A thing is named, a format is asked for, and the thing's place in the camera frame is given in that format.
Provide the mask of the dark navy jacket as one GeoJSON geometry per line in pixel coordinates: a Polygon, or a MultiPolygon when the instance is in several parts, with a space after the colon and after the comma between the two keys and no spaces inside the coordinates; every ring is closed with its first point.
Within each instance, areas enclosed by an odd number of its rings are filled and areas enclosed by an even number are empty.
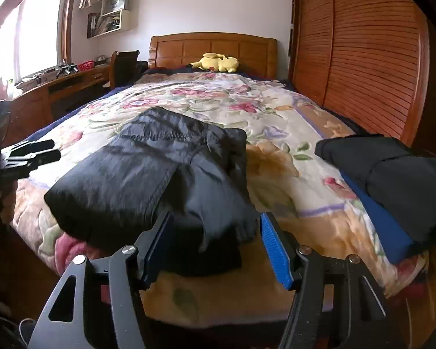
{"type": "Polygon", "coordinates": [[[258,214],[246,185],[246,133],[154,107],[125,124],[44,195],[69,236],[113,252],[173,216],[168,271],[209,277],[238,269],[258,214]]]}

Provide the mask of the navy bed sheet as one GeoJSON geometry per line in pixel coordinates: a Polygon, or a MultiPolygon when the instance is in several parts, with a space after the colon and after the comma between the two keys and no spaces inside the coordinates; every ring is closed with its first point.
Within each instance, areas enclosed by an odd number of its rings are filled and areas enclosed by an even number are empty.
{"type": "Polygon", "coordinates": [[[68,114],[66,114],[65,116],[63,116],[62,118],[53,121],[53,123],[47,125],[46,127],[44,127],[43,129],[39,129],[36,132],[34,132],[32,135],[26,137],[24,140],[27,141],[38,141],[40,140],[44,135],[46,135],[48,132],[50,132],[51,130],[55,129],[55,127],[57,127],[58,125],[62,124],[64,121],[66,121],[67,119],[73,117],[74,115],[76,115],[77,113],[79,113],[81,110],[83,110],[84,108],[86,108],[88,105],[90,105],[93,102],[99,102],[103,99],[107,99],[108,97],[111,97],[112,95],[115,95],[116,93],[119,93],[121,91],[124,91],[125,89],[130,88],[131,86],[133,86],[133,83],[128,83],[126,85],[117,87],[115,89],[113,89],[112,91],[110,91],[109,93],[107,93],[106,95],[103,95],[102,97],[95,99],[94,101],[91,102],[87,102],[85,105],[80,106],[79,108],[73,110],[72,112],[69,112],[68,114]]]}

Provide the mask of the wooden desk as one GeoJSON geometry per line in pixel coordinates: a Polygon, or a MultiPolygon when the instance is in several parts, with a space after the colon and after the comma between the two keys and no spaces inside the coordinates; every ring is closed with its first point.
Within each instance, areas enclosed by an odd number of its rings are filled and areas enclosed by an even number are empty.
{"type": "Polygon", "coordinates": [[[4,145],[15,144],[69,112],[106,93],[109,67],[62,77],[31,89],[11,102],[11,121],[4,145]]]}

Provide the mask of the red basket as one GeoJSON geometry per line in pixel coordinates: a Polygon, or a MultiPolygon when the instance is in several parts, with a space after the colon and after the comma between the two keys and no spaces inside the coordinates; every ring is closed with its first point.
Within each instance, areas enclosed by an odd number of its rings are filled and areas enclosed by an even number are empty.
{"type": "Polygon", "coordinates": [[[89,61],[84,61],[83,63],[78,64],[77,68],[78,68],[79,72],[85,72],[85,71],[93,69],[94,66],[95,66],[95,61],[89,60],[89,61]]]}

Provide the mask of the wooden chair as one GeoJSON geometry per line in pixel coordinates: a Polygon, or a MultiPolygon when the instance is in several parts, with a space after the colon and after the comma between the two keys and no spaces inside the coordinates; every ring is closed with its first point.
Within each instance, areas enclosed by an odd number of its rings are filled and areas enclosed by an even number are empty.
{"type": "Polygon", "coordinates": [[[138,60],[140,51],[115,51],[109,63],[110,89],[138,80],[148,70],[148,62],[138,60]]]}

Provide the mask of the floral bed blanket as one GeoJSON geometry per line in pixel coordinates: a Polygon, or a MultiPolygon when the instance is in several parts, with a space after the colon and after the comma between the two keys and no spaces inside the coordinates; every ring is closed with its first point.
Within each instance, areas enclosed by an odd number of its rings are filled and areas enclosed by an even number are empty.
{"type": "Polygon", "coordinates": [[[56,273],[135,241],[163,210],[181,222],[171,269],[142,294],[150,318],[187,328],[283,320],[293,295],[258,233],[270,211],[322,255],[358,254],[386,297],[428,267],[391,263],[361,200],[315,155],[350,129],[279,81],[159,72],[49,129],[61,159],[18,184],[13,228],[56,273]]]}

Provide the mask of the folded black garment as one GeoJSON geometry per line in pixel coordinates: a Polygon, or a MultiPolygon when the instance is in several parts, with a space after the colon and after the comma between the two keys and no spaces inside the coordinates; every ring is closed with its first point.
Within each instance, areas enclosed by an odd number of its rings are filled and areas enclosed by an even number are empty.
{"type": "Polygon", "coordinates": [[[315,155],[391,213],[412,240],[436,244],[436,157],[381,135],[321,140],[315,155]]]}

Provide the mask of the yellow plush toy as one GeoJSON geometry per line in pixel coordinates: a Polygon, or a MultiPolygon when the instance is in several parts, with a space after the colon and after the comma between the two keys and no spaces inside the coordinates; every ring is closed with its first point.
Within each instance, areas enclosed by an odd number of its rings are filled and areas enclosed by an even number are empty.
{"type": "Polygon", "coordinates": [[[191,62],[193,68],[208,72],[237,72],[239,67],[238,59],[226,54],[205,53],[200,61],[191,62]]]}

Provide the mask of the wooden headboard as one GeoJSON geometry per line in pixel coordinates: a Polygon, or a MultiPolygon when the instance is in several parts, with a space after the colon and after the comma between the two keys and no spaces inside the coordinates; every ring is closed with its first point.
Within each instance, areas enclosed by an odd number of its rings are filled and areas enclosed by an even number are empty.
{"type": "Polygon", "coordinates": [[[227,32],[155,35],[149,46],[149,67],[177,69],[206,53],[226,54],[239,61],[239,72],[269,80],[277,78],[275,39],[227,32]]]}

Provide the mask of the wooden louvered wardrobe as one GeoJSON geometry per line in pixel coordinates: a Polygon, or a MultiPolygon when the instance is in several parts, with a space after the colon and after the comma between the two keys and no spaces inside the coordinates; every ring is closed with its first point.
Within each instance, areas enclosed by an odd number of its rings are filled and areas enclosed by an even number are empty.
{"type": "Polygon", "coordinates": [[[412,0],[293,0],[297,91],[411,145],[425,105],[429,37],[412,0]]]}

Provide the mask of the white wall shelf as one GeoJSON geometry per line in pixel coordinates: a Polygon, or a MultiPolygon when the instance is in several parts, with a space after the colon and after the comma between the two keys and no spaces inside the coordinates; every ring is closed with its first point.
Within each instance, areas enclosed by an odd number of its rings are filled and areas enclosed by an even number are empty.
{"type": "Polygon", "coordinates": [[[131,29],[130,0],[96,0],[95,5],[100,10],[88,14],[88,39],[131,29]]]}

